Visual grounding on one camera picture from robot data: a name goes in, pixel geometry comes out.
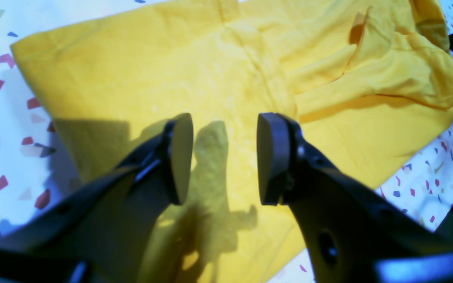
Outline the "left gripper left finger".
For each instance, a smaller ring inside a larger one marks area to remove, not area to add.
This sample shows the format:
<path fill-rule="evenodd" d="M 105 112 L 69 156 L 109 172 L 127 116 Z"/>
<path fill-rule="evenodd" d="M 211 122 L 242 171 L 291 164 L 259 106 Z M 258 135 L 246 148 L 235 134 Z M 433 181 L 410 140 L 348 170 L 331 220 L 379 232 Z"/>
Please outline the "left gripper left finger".
<path fill-rule="evenodd" d="M 159 216 L 187 197 L 189 113 L 171 118 L 114 169 L 0 237 L 0 283 L 135 283 Z"/>

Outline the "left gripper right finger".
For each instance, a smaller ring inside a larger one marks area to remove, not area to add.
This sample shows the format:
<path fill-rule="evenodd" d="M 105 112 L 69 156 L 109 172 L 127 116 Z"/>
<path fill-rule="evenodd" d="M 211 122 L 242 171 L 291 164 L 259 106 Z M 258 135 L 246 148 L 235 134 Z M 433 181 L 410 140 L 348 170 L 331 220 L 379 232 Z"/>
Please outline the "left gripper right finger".
<path fill-rule="evenodd" d="M 287 205 L 318 283 L 453 283 L 453 243 L 342 173 L 285 115 L 257 121 L 260 201 Z"/>

